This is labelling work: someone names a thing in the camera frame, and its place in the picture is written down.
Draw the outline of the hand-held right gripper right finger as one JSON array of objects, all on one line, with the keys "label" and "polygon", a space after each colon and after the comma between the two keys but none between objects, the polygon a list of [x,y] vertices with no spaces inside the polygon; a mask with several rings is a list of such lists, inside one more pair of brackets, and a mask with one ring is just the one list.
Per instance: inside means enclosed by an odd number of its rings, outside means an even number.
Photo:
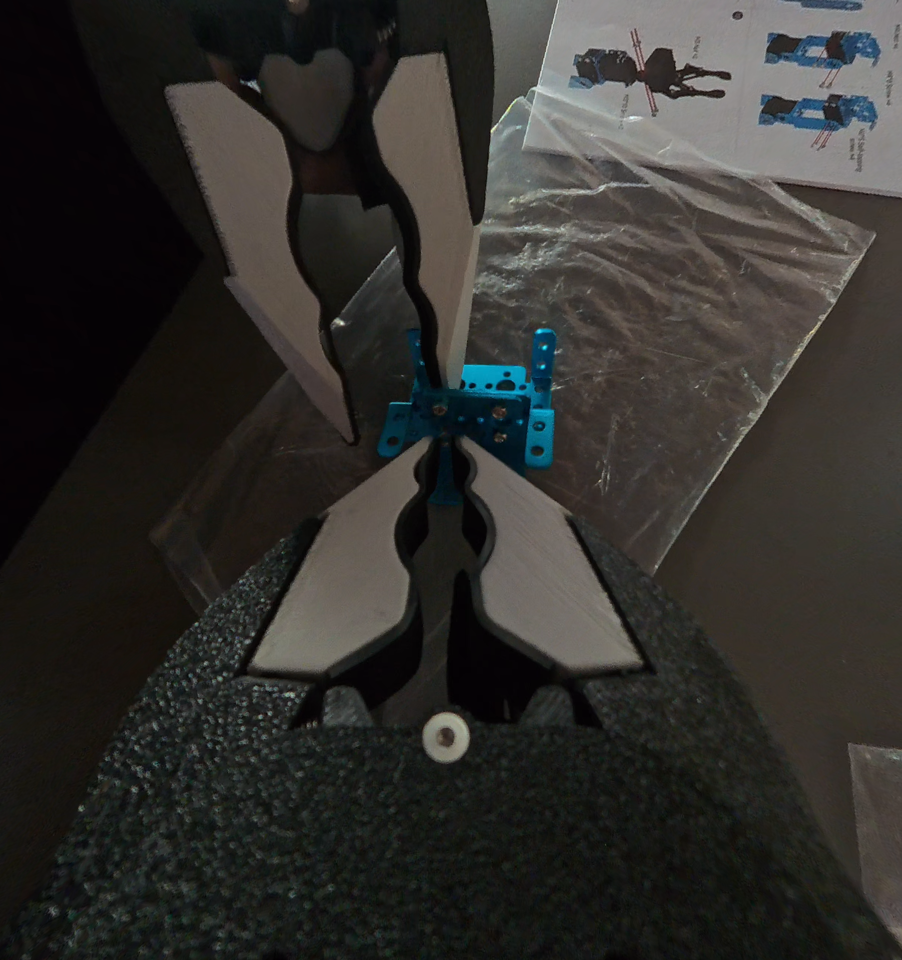
[{"label": "hand-held right gripper right finger", "polygon": [[485,527],[473,579],[486,630],[557,674],[610,674],[644,661],[569,513],[470,438],[467,503]]}]

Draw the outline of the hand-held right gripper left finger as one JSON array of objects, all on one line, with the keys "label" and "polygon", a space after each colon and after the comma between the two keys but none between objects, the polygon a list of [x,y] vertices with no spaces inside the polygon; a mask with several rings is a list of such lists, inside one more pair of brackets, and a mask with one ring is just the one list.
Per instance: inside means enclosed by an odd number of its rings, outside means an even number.
[{"label": "hand-held right gripper left finger", "polygon": [[334,678],[406,630],[438,459],[435,440],[423,438],[324,512],[249,674]]}]

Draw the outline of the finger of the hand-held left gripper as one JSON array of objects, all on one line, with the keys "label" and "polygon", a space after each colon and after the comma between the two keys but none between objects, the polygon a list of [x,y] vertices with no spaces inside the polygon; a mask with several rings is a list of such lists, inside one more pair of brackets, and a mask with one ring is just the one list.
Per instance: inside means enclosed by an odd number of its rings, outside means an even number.
[{"label": "finger of the hand-held left gripper", "polygon": [[368,149],[400,237],[426,381],[457,388],[480,215],[472,210],[447,53],[401,56],[372,103]]},{"label": "finger of the hand-held left gripper", "polygon": [[225,285],[316,409],[355,444],[329,318],[289,239],[295,182],[284,139],[218,81],[172,84],[165,96],[224,252]]}]

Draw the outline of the blue metal bracket assembly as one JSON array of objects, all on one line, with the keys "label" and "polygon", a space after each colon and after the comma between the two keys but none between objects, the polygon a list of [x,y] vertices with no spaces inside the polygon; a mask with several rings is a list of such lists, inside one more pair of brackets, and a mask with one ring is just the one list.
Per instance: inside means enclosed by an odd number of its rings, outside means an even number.
[{"label": "blue metal bracket assembly", "polygon": [[553,359],[556,335],[534,332],[530,369],[514,365],[465,365],[457,389],[437,389],[426,378],[419,329],[407,332],[414,372],[409,400],[389,404],[377,444],[378,454],[394,458],[421,439],[441,445],[434,505],[461,503],[460,471],[450,451],[453,438],[465,437],[519,475],[553,462]]}]

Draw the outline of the person's left hand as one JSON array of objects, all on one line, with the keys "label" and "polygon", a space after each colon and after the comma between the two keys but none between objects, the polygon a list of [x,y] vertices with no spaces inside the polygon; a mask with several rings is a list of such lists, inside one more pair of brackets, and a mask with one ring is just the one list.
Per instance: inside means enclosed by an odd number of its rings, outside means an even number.
[{"label": "person's left hand", "polygon": [[366,176],[360,144],[342,134],[327,150],[306,148],[293,138],[288,142],[292,168],[305,195],[358,196],[363,203],[372,187]]}]

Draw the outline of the clear plastic bag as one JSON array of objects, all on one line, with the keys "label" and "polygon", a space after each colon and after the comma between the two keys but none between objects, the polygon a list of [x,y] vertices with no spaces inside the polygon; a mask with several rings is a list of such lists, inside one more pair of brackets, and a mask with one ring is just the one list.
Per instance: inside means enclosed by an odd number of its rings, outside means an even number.
[{"label": "clear plastic bag", "polygon": [[[494,127],[487,187],[467,359],[529,365],[554,330],[554,460],[532,481],[654,573],[873,234],[541,87]],[[285,373],[152,530],[196,611],[384,464],[415,326],[393,251],[333,324],[361,443]]]}]

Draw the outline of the open instruction manual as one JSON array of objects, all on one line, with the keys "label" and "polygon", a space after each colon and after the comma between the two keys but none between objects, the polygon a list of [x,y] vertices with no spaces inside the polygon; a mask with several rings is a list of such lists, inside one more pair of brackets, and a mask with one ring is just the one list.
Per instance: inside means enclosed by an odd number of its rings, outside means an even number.
[{"label": "open instruction manual", "polygon": [[742,171],[902,198],[902,1],[558,2],[537,89]]}]

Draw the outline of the pile of small screw bags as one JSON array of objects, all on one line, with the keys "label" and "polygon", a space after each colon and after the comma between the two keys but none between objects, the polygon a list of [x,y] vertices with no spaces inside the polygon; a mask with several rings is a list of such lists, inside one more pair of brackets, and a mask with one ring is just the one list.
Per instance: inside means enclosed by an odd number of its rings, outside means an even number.
[{"label": "pile of small screw bags", "polygon": [[864,893],[902,946],[902,750],[848,744]]}]

